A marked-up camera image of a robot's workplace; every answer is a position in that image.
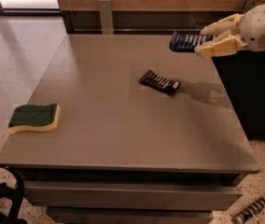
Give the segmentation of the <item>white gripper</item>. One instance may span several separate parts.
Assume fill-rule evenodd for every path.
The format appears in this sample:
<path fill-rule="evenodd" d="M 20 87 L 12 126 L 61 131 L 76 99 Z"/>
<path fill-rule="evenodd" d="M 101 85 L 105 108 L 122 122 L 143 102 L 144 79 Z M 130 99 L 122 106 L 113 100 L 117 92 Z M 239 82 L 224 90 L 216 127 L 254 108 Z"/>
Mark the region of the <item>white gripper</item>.
<path fill-rule="evenodd" d="M 265 4 L 244 15 L 235 13 L 213 22 L 202 28 L 201 35 L 216 35 L 195 47 L 195 53 L 202 58 L 233 55 L 243 47 L 254 52 L 265 51 Z"/>

